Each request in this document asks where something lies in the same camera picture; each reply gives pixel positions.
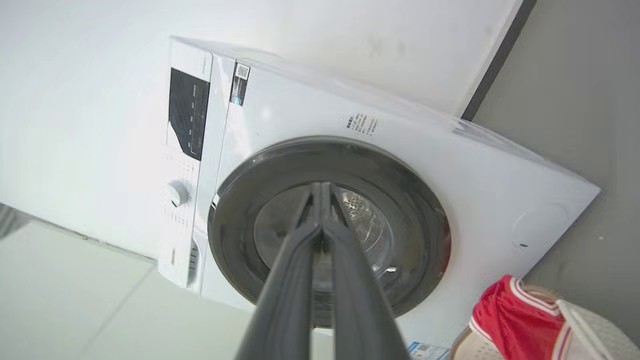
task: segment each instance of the circular cover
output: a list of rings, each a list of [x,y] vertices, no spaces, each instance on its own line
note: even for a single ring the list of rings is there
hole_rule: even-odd
[[[220,200],[209,212],[209,243],[233,287],[256,303],[286,235],[284,224],[293,211],[289,204],[297,206],[296,191],[318,181],[340,188],[341,201],[352,210],[355,236],[394,314],[422,302],[449,260],[445,212],[406,165],[371,145],[343,138],[300,138],[274,145],[246,160],[220,186]],[[358,227],[362,221],[357,217],[364,216],[374,222],[371,228]],[[369,231],[377,233],[367,236]],[[316,255],[314,325],[331,327],[330,256],[322,249]]]

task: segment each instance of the washing machine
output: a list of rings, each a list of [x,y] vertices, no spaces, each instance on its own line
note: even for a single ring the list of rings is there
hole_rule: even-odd
[[[174,38],[167,70],[158,269],[230,306],[255,307],[301,195],[331,182],[407,343],[450,347],[483,290],[524,276],[599,192],[473,123],[262,51]],[[313,287],[329,329],[326,249]]]

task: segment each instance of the sticker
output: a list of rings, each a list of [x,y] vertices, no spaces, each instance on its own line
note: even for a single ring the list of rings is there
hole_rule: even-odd
[[[347,129],[357,131],[364,135],[372,136],[376,132],[379,120],[368,115],[357,113],[347,120]]]
[[[250,67],[241,63],[236,63],[234,71],[234,82],[231,87],[230,102],[242,106],[244,104],[244,93],[246,92],[246,83],[249,80]]]
[[[412,360],[445,360],[449,358],[449,349],[414,341],[409,346],[409,356]]]

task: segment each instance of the white wall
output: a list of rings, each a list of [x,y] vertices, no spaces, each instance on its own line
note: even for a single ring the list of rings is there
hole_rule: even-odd
[[[280,53],[461,113],[520,0],[3,0],[0,202],[155,257],[168,37]]]
[[[232,359],[250,318],[51,225],[0,240],[0,359]],[[314,334],[314,359],[332,343]]]

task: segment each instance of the warning label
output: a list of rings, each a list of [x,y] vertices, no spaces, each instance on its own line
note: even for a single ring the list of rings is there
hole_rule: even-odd
[[[358,113],[349,117],[346,128],[357,131],[361,134],[372,136],[378,127],[378,119]]]

